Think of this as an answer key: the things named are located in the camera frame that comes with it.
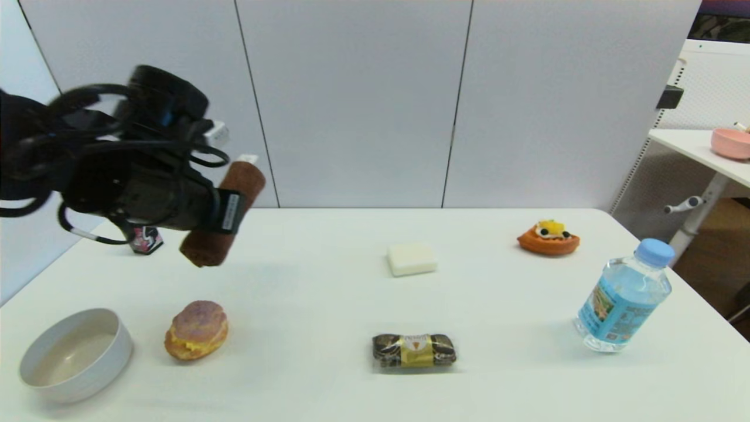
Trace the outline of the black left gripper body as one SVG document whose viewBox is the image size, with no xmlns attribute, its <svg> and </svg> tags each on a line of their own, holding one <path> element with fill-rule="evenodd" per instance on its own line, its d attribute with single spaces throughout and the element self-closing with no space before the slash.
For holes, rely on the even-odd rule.
<svg viewBox="0 0 750 422">
<path fill-rule="evenodd" d="M 193 168 L 133 169 L 120 194 L 120 211 L 129 222 L 179 232 L 238 232 L 248 211 L 247 165 L 230 165 L 219 185 Z"/>
</svg>

